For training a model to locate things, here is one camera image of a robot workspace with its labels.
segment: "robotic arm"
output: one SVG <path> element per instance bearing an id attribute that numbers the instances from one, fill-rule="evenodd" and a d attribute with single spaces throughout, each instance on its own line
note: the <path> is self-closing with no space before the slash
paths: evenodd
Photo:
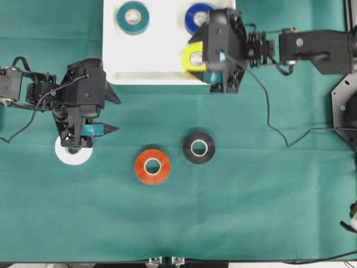
<path id="1" fill-rule="evenodd" d="M 253 32 L 246 32 L 248 26 L 254 27 Z M 221 73 L 221 81 L 211 83 L 211 92 L 237 93 L 248 63 L 251 68 L 274 65 L 283 75 L 291 74 L 300 60 L 309 60 L 321 74 L 350 74 L 357 69 L 356 30 L 298 32 L 289 28 L 280 32 L 280 61 L 276 62 L 274 40 L 267 40 L 266 32 L 245 25 L 240 11 L 216 9 L 189 43 L 202 42 L 206 70 Z M 205 81 L 204 72 L 187 71 Z"/>
<path id="2" fill-rule="evenodd" d="M 16 67 L 22 61 L 24 70 Z M 26 102 L 19 103 L 22 78 L 30 78 Z M 94 122 L 104 109 L 104 102 L 120 104 L 121 101 L 106 81 L 100 59 L 87 59 L 67 67 L 61 84 L 56 76 L 31 71 L 27 60 L 17 57 L 10 68 L 0 68 L 0 106 L 33 110 L 32 122 L 38 109 L 51 111 L 61 138 L 62 147 L 92 148 L 93 138 L 104 136 L 119 128 Z M 25 130 L 30 123 L 9 140 Z"/>

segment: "teal tape roll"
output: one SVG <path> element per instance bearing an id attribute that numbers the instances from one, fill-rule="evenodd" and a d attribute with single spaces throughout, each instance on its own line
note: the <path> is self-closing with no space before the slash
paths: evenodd
<path id="1" fill-rule="evenodd" d="M 142 3 L 130 1 L 119 9 L 117 20 L 125 33 L 139 35 L 149 26 L 149 12 Z"/>

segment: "yellow tape roll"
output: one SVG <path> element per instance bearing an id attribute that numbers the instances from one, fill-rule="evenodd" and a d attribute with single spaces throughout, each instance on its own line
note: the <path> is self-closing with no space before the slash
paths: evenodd
<path id="1" fill-rule="evenodd" d="M 182 66 L 184 71 L 206 71 L 206 64 L 202 62 L 203 42 L 193 43 L 185 48 L 182 53 Z"/>

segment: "blue tape roll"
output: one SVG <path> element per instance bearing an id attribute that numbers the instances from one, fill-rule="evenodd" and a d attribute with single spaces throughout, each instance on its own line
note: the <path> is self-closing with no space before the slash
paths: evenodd
<path id="1" fill-rule="evenodd" d="M 130 24 L 126 20 L 126 15 L 129 10 L 132 12 L 138 11 L 141 15 L 141 20 L 136 24 Z M 130 1 L 122 5 L 117 14 L 117 20 L 120 28 L 129 35 L 139 35 L 145 32 L 149 26 L 149 12 L 147 8 L 140 2 Z"/>
<path id="2" fill-rule="evenodd" d="M 199 25 L 197 25 L 195 23 L 195 15 L 198 12 L 205 12 L 208 13 L 209 11 L 213 10 L 213 8 L 211 6 L 209 6 L 208 4 L 194 4 L 192 7 L 189 8 L 189 10 L 187 10 L 186 12 L 186 16 L 185 16 L 185 26 L 187 31 L 194 35 L 200 28 Z"/>

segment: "white tray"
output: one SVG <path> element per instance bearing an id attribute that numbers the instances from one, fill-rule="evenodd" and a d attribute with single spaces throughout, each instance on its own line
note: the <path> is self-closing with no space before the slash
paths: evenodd
<path id="1" fill-rule="evenodd" d="M 185 74 L 181 65 L 181 53 L 191 37 L 185 29 L 185 14 L 200 1 L 140 1 L 149 10 L 150 21 L 148 29 L 136 36 L 124 33 L 117 22 L 118 10 L 126 2 L 104 0 L 103 64 L 107 80 L 117 85 L 203 84 Z M 214 8 L 235 8 L 235 0 L 202 2 Z"/>

